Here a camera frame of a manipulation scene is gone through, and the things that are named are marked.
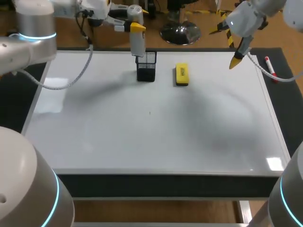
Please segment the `yellow object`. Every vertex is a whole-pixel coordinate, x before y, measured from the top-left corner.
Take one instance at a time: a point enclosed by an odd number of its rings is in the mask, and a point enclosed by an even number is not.
[[[242,59],[237,59],[237,58],[233,57],[230,65],[229,65],[229,69],[231,70],[232,68],[237,66],[241,61],[242,61]]]
[[[146,27],[144,27],[143,25],[140,25],[136,22],[133,22],[131,24],[131,33],[135,33],[135,32],[145,32],[146,31]]]
[[[176,85],[187,86],[189,83],[187,63],[176,64]]]

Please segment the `floor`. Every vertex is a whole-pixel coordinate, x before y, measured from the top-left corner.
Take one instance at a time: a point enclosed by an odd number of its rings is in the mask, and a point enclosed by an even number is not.
[[[159,0],[161,10],[165,10],[165,0]],[[222,10],[234,9],[235,0],[223,0]],[[188,11],[214,9],[212,0],[200,0],[187,6]],[[191,46],[227,48],[228,42],[224,32],[208,35],[221,17],[215,14],[191,14],[188,20],[196,23],[201,31],[201,39]],[[147,27],[146,45],[154,48],[180,48],[164,42],[159,30],[166,23],[166,15],[158,15],[156,20],[145,20]],[[15,27],[15,16],[12,13],[0,12],[0,34]],[[56,19],[57,44],[59,47],[84,47],[85,40],[81,37],[74,20]],[[94,44],[97,47],[129,47],[128,34],[115,33],[112,28],[99,27],[94,30]],[[240,39],[233,37],[235,46]],[[293,74],[302,70],[300,60],[303,58],[303,34],[288,28],[283,22],[282,13],[269,19],[268,27],[257,31],[252,47],[281,47]],[[303,78],[297,80],[303,92]],[[262,206],[262,201],[251,201],[251,211],[255,214]],[[76,201],[76,221],[86,222],[205,222],[205,223],[236,223],[236,204],[233,201]]]

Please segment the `cable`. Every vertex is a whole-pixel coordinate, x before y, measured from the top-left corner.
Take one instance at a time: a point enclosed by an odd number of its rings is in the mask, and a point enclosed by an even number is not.
[[[80,15],[80,13],[82,13],[82,24],[80,26],[79,21],[78,21],[78,17]],[[47,85],[44,85],[43,83],[41,83],[40,81],[36,80],[29,72],[25,71],[25,70],[18,70],[17,72],[20,72],[22,74],[24,74],[25,76],[27,76],[31,81],[33,81],[35,84],[42,86],[43,88],[49,89],[49,90],[63,90],[66,89],[68,87],[71,87],[72,85],[74,85],[84,74],[84,72],[86,71],[87,67],[89,66],[89,63],[91,61],[92,55],[93,55],[93,51],[94,51],[94,46],[92,43],[92,40],[86,35],[86,33],[83,31],[83,25],[84,25],[84,20],[85,18],[87,18],[88,13],[86,11],[80,11],[77,12],[75,15],[76,18],[76,23],[80,29],[81,35],[86,39],[86,41],[89,44],[89,48],[87,50],[89,50],[89,58],[87,59],[84,68],[82,69],[82,71],[80,72],[80,74],[76,77],[76,79],[74,81],[72,81],[71,83],[62,86],[62,87],[50,87]]]
[[[157,4],[158,4],[158,6],[159,6],[159,12],[161,12],[161,5],[160,5],[160,3],[159,3],[158,0],[156,0],[156,2],[157,2]]]
[[[278,81],[281,81],[281,82],[291,82],[291,81],[294,81],[295,79],[298,79],[300,76],[303,75],[303,71],[300,72],[298,75],[292,77],[292,78],[289,78],[289,79],[283,79],[283,78],[279,78],[279,77],[275,77],[273,75],[271,75],[269,72],[267,72],[264,68],[262,68],[262,66],[260,66],[252,57],[252,55],[250,53],[247,54],[248,58],[252,61],[252,63],[255,64],[255,66],[261,70],[266,76],[272,78],[272,79],[275,79],[275,80],[278,80]]]
[[[43,83],[41,83],[38,80],[36,80],[29,72],[27,72],[25,70],[18,70],[18,72],[21,72],[22,74],[24,74],[25,76],[27,76],[31,81],[33,81],[35,84],[37,84],[39,86],[42,86],[43,88],[46,88],[46,89],[49,89],[49,90],[63,90],[63,89],[66,89],[66,88],[71,87],[72,85],[74,85],[82,77],[82,75],[84,74],[85,70],[89,66],[91,57],[93,55],[93,50],[94,50],[93,45],[89,45],[89,58],[86,61],[86,64],[85,64],[84,68],[82,69],[81,73],[76,77],[76,79],[74,81],[72,81],[71,83],[69,83],[69,84],[67,84],[65,86],[62,86],[62,87],[50,87],[50,86],[44,85]]]

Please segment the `stool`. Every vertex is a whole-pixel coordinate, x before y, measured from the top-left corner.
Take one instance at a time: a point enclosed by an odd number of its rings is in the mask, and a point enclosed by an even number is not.
[[[200,29],[194,23],[187,21],[185,16],[185,4],[196,1],[168,0],[168,10],[178,12],[178,20],[171,21],[162,28],[160,35],[163,40],[175,45],[189,45],[200,39]]]

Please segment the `white cable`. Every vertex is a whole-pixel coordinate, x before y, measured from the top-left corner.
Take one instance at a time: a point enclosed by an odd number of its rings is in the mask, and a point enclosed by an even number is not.
[[[300,76],[303,75],[303,71],[300,72],[298,75],[292,77],[292,78],[289,78],[289,79],[283,79],[283,78],[279,78],[279,77],[275,77],[273,75],[271,75],[269,72],[267,72],[264,68],[262,68],[262,66],[260,66],[252,57],[252,55],[250,53],[247,54],[248,58],[252,61],[252,63],[255,64],[255,66],[261,70],[266,76],[272,78],[272,79],[275,79],[275,80],[278,80],[278,81],[281,81],[281,82],[291,82],[291,81],[294,81],[295,79],[298,79]]]
[[[84,74],[85,70],[87,69],[87,67],[89,66],[89,63],[90,63],[90,60],[91,60],[91,57],[93,55],[93,45],[89,45],[89,58],[84,66],[84,68],[82,69],[82,71],[80,72],[80,74],[76,77],[76,79],[74,81],[72,81],[71,83],[65,85],[65,86],[62,86],[62,87],[50,87],[50,86],[47,86],[47,85],[44,85],[43,83],[39,82],[38,80],[36,80],[29,72],[25,71],[25,70],[18,70],[18,72],[21,72],[23,73],[24,75],[26,75],[31,81],[33,81],[35,84],[39,85],[39,86],[42,86],[46,89],[49,89],[49,90],[63,90],[63,89],[66,89],[68,87],[71,87],[72,85],[74,85],[81,77],[82,75]]]

